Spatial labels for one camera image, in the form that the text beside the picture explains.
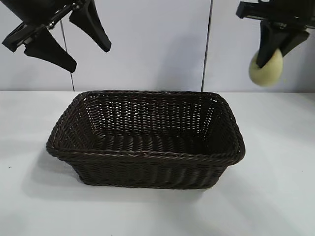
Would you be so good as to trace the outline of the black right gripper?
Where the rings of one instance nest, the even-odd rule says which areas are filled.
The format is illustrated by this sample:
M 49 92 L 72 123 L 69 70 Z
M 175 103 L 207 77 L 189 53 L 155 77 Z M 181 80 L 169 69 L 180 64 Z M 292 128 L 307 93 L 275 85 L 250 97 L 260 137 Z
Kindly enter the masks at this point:
M 236 15 L 260 21 L 260 45 L 256 64 L 263 68 L 281 46 L 282 56 L 309 38 L 310 2 L 308 0 L 241 1 Z

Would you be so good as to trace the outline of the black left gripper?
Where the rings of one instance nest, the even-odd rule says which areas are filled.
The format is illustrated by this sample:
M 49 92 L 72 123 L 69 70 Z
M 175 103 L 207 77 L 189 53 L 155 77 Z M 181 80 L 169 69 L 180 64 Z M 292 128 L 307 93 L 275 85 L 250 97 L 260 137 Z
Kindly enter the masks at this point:
M 101 24 L 94 0 L 2 0 L 1 3 L 22 20 L 2 42 L 12 52 L 43 28 L 52 29 L 71 11 L 71 23 L 85 32 L 104 52 L 111 49 L 111 41 Z M 77 66 L 77 62 L 47 29 L 25 44 L 24 54 L 55 64 L 71 73 Z

